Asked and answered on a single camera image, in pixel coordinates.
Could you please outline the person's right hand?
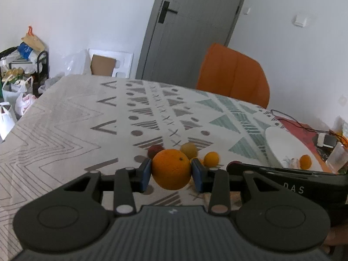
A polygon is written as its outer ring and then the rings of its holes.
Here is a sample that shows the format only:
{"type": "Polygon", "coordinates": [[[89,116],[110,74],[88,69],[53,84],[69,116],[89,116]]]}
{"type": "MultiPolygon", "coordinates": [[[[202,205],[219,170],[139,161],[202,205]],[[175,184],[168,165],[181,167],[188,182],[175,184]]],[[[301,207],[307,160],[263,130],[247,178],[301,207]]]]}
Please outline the person's right hand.
{"type": "Polygon", "coordinates": [[[342,225],[331,228],[321,248],[329,253],[330,246],[347,245],[348,243],[348,225],[342,225]]]}

